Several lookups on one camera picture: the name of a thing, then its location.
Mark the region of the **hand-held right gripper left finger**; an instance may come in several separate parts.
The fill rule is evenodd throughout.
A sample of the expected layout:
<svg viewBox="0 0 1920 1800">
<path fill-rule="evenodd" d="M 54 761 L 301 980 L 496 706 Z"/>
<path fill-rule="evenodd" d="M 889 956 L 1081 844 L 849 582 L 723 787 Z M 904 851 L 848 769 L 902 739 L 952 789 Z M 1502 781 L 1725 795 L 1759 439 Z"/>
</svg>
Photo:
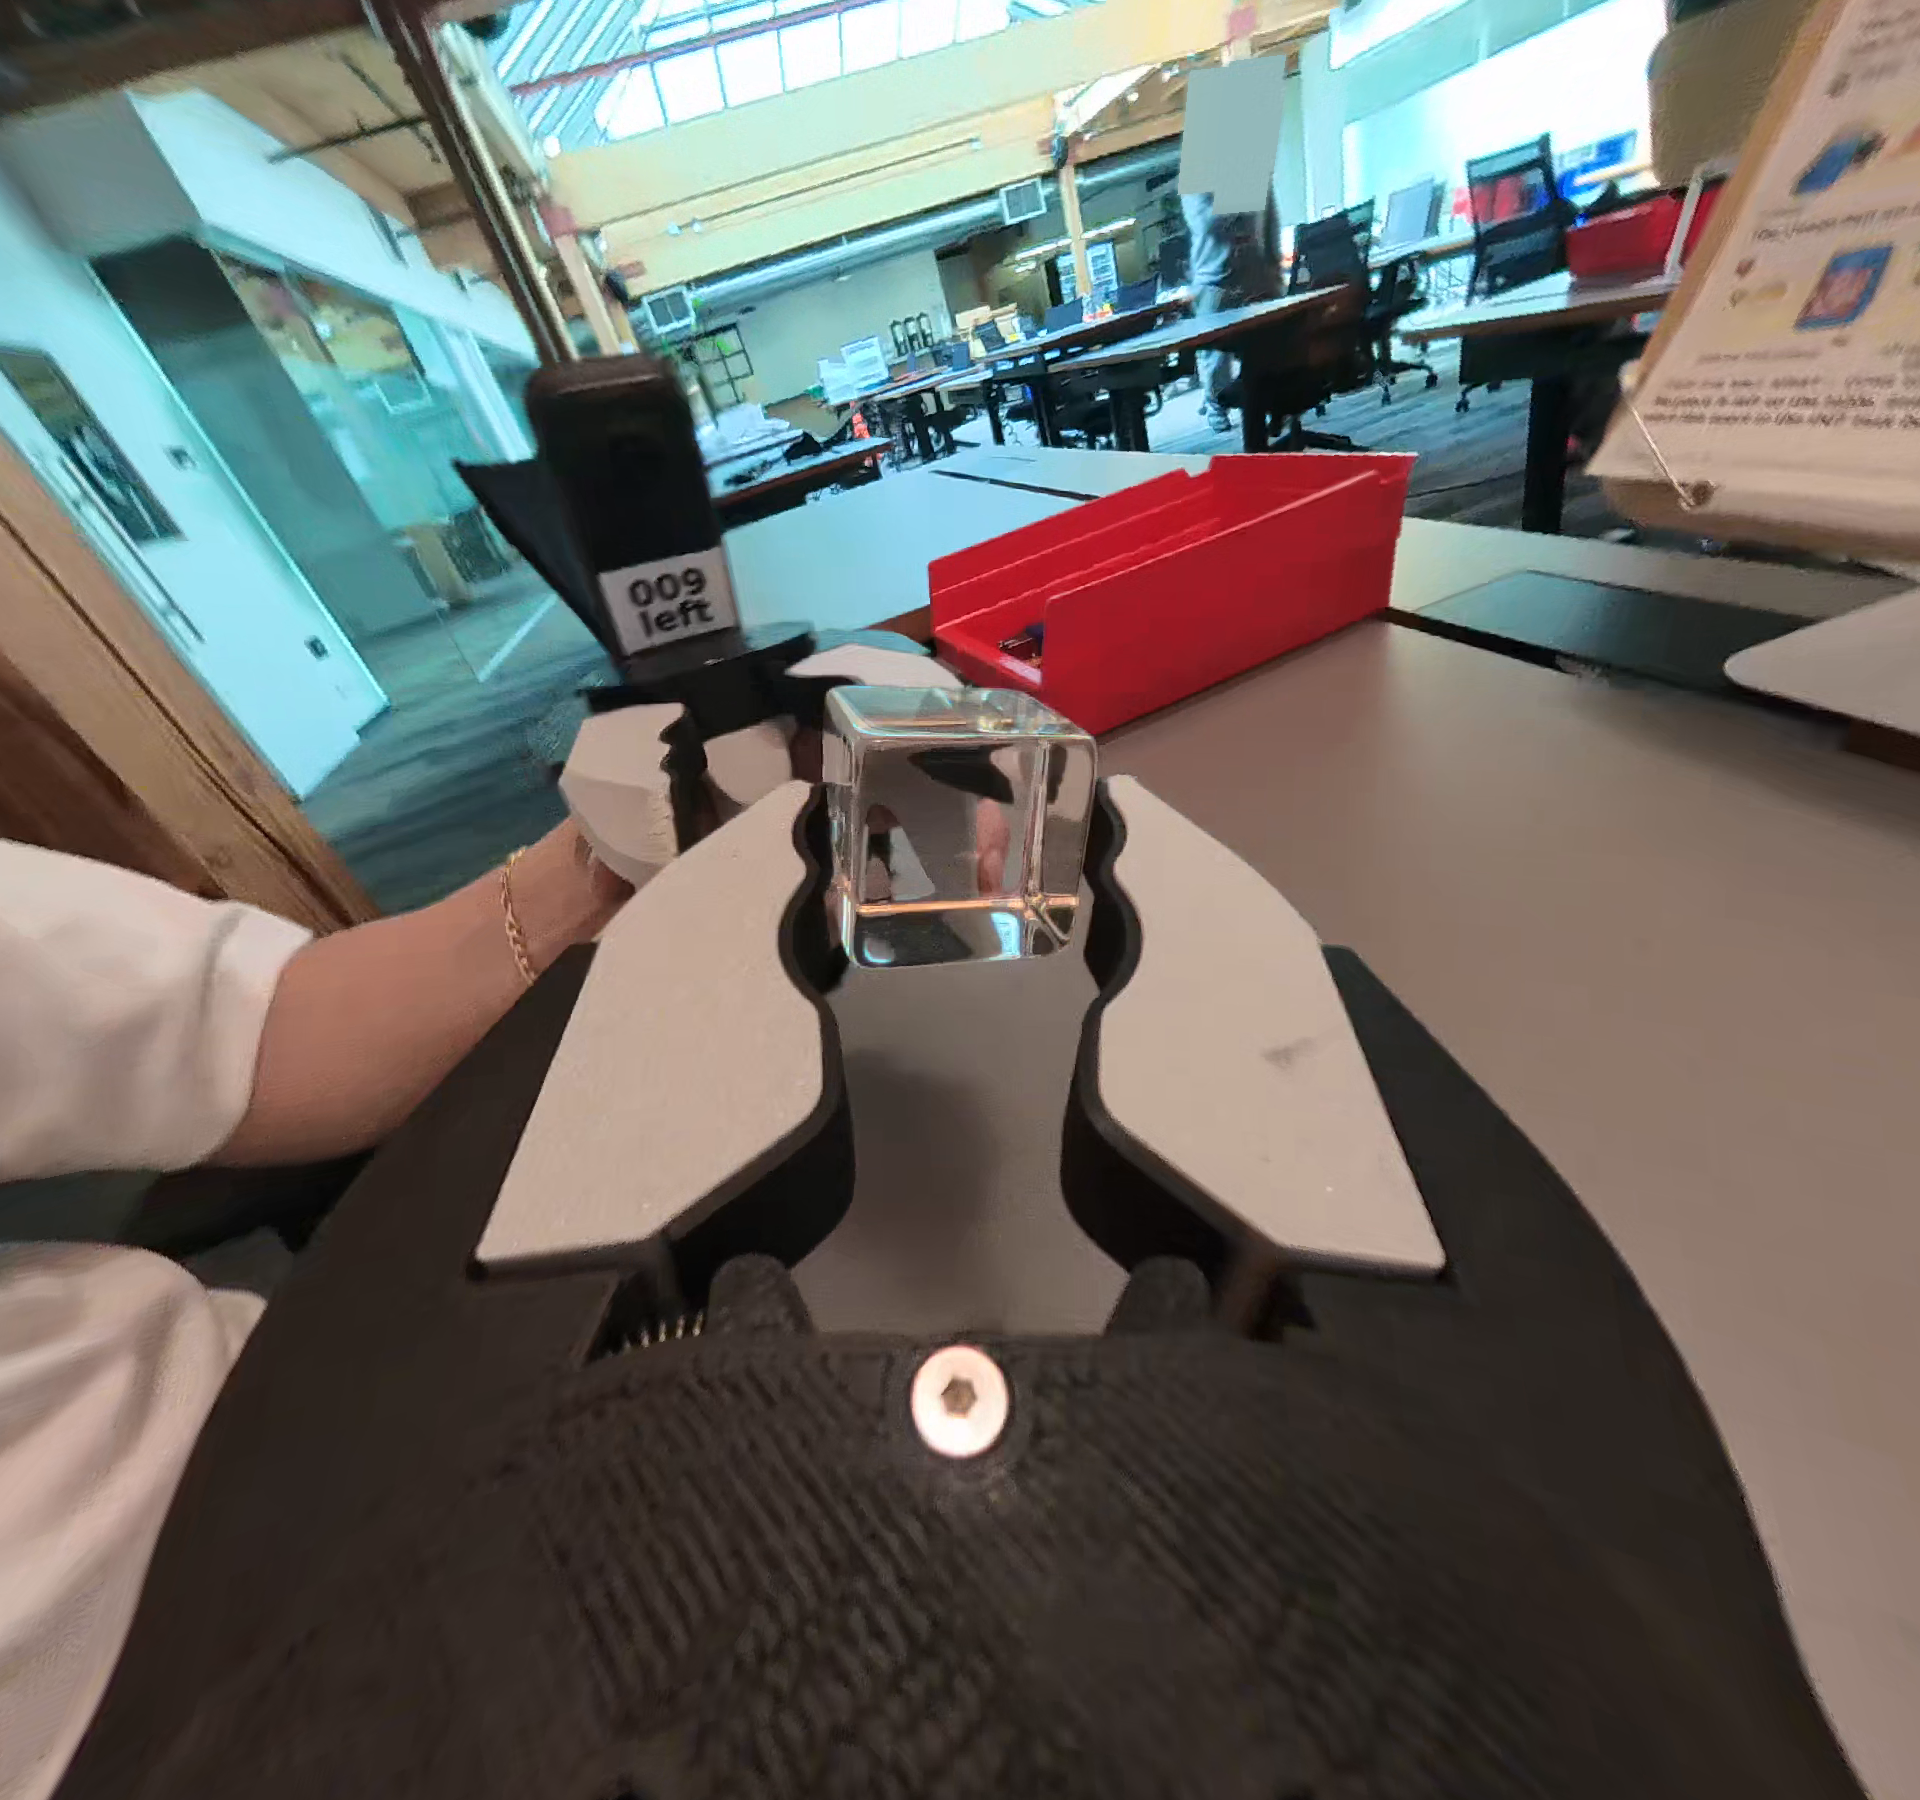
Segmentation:
<svg viewBox="0 0 1920 1800">
<path fill-rule="evenodd" d="M 641 1261 L 731 1212 L 846 1100 L 800 961 L 817 895 L 792 781 L 666 865 L 602 935 L 473 1249 L 489 1274 Z"/>
</svg>

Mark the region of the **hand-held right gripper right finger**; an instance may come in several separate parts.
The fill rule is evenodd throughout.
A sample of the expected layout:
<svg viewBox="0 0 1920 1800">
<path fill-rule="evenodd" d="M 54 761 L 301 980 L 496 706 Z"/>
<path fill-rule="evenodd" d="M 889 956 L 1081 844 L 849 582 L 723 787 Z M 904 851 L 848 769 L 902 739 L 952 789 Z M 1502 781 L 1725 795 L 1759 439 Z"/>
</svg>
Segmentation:
<svg viewBox="0 0 1920 1800">
<path fill-rule="evenodd" d="M 1430 1283 L 1446 1249 L 1315 929 L 1140 781 L 1087 836 L 1066 1195 L 1112 1261 Z"/>
</svg>

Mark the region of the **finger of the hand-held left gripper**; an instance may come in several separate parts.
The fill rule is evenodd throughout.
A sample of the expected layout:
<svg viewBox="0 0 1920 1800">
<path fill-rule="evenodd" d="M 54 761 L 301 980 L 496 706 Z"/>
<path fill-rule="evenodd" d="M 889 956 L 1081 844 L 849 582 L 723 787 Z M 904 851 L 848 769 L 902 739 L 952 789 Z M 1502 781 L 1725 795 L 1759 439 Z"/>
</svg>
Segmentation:
<svg viewBox="0 0 1920 1800">
<path fill-rule="evenodd" d="M 864 723 L 921 725 L 939 706 L 939 664 L 892 644 L 835 642 L 786 669 L 786 713 L 797 723 L 822 725 L 835 690 L 857 697 Z"/>
<path fill-rule="evenodd" d="M 795 778 L 787 714 L 719 735 L 688 706 L 587 717 L 562 769 L 562 801 L 587 853 L 633 893 L 746 809 Z"/>
</svg>

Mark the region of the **clear acrylic cube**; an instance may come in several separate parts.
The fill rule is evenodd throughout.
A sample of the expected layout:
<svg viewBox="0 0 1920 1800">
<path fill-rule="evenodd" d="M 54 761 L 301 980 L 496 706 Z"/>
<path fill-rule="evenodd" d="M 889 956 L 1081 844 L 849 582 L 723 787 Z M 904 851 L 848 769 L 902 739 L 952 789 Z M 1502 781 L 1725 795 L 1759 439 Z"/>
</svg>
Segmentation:
<svg viewBox="0 0 1920 1800">
<path fill-rule="evenodd" d="M 1098 748 L 1016 690 L 840 685 L 828 911 L 856 971 L 1006 964 L 1076 933 Z"/>
</svg>

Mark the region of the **red plastic bin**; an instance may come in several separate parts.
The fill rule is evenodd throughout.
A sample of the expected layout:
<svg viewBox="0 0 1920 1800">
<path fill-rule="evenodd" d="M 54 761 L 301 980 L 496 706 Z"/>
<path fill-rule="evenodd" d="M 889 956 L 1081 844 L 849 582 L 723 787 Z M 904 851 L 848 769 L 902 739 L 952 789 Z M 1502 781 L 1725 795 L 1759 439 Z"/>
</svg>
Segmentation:
<svg viewBox="0 0 1920 1800">
<path fill-rule="evenodd" d="M 936 657 L 1115 732 L 1381 615 L 1414 464 L 1232 454 L 936 559 Z"/>
<path fill-rule="evenodd" d="M 1684 266 L 1685 188 L 1617 195 L 1583 212 L 1563 235 L 1565 273 L 1576 287 L 1673 276 Z"/>
</svg>

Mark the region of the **person's left hand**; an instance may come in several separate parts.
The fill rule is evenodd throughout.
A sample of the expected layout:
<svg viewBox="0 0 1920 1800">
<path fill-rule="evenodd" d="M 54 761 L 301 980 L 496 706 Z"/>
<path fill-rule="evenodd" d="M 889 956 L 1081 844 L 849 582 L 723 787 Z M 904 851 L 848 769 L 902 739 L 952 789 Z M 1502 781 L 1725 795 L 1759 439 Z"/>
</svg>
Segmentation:
<svg viewBox="0 0 1920 1800">
<path fill-rule="evenodd" d="M 513 884 L 528 940 L 548 959 L 594 942 L 633 897 L 633 884 L 600 860 L 573 817 L 528 849 Z"/>
</svg>

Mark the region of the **wooden pillar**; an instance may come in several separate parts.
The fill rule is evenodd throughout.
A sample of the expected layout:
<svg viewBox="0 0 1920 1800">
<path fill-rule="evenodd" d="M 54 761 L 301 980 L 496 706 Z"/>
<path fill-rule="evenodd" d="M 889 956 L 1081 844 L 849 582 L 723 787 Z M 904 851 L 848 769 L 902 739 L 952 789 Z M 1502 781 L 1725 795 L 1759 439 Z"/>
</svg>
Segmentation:
<svg viewBox="0 0 1920 1800">
<path fill-rule="evenodd" d="M 3 836 L 332 933 L 375 903 L 2 444 Z"/>
</svg>

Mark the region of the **white stand base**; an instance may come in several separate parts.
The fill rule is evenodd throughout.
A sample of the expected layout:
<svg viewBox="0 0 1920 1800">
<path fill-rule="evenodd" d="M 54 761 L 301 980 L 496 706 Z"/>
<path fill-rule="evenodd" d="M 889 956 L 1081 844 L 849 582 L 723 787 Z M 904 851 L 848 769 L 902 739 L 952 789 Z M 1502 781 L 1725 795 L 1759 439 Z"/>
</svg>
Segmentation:
<svg viewBox="0 0 1920 1800">
<path fill-rule="evenodd" d="M 1917 737 L 1917 588 L 1723 661 L 1725 681 L 1848 725 Z"/>
</svg>

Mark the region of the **instruction sheet board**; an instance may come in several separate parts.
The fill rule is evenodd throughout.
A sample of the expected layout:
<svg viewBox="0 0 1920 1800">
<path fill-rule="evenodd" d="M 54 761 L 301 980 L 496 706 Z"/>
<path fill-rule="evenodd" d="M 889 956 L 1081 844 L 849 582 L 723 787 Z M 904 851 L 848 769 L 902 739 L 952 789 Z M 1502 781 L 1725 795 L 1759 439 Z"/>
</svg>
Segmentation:
<svg viewBox="0 0 1920 1800">
<path fill-rule="evenodd" d="M 1591 471 L 1623 521 L 1916 569 L 1917 0 L 1730 0 L 1654 54 L 1727 178 Z"/>
</svg>

